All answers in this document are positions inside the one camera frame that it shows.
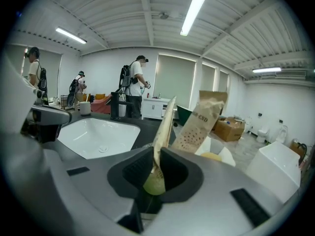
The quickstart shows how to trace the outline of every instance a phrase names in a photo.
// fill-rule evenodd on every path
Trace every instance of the red cloth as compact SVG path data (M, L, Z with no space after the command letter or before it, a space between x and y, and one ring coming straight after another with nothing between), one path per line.
M95 113L102 113L102 114L110 114L110 105L106 105L108 100L111 98L112 95L101 99L101 100L94 100L91 103L91 111Z

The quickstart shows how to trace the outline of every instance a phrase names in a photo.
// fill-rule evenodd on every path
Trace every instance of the yellow sponge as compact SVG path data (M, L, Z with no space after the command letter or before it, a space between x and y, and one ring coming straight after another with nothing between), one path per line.
M207 158L210 158L210 159L213 159L213 160L217 160L219 162L222 161L222 158L219 155L213 154L211 152L204 152L204 153L201 154L201 156L207 157Z

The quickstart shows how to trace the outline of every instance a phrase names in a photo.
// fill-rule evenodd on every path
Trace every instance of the white t-shirt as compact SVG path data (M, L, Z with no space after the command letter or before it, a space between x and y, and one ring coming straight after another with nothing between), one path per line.
M135 78L136 74L141 74L141 75L143 74L142 69L141 69L141 64L139 61L135 61L131 65L131 68L130 68L130 77ZM140 89L139 80L136 84L131 83L130 87L126 88L125 94L130 95L130 96L141 96L141 89Z
M75 79L78 81L78 88L79 90L77 91L77 93L83 93L83 88L82 85L84 84L84 77L81 78L80 75L78 75L77 77L75 77Z
M39 60L35 59L31 64L30 64L30 71L28 75L28 80L29 82L31 81L30 74L37 75L36 80L35 80L35 85L34 87L38 89L38 83L39 83L39 78L40 78L40 66L39 66Z

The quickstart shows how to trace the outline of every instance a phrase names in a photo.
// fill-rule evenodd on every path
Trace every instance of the smoke detector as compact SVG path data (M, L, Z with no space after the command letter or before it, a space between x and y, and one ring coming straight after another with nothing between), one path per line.
M168 17L169 17L169 15L167 15L166 12L161 12L158 16L161 19L168 19Z

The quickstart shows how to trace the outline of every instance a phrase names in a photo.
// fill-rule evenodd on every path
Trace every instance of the black countertop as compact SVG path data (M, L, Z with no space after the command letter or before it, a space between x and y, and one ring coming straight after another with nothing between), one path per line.
M64 126L70 125L71 123L74 123L78 120L85 119L85 118L95 118L95 119L103 119L103 120L112 121L110 119L110 115L107 115L107 114L100 114L100 113L92 112L88 116L82 116L80 115L80 112L74 112L72 113L71 122L68 124L65 124ZM121 117L119 120L115 120L115 121L135 125L140 128L140 133L131 149L141 148L146 144L152 143L158 131L158 127L161 123L160 121L155 121L155 120L141 120L141 119L132 119L132 118L125 118L125 117ZM172 144L175 138L176 136L175 136L174 130L172 129L169 143ZM59 140L45 143L43 147L57 151L63 161L82 159L80 155L70 150Z

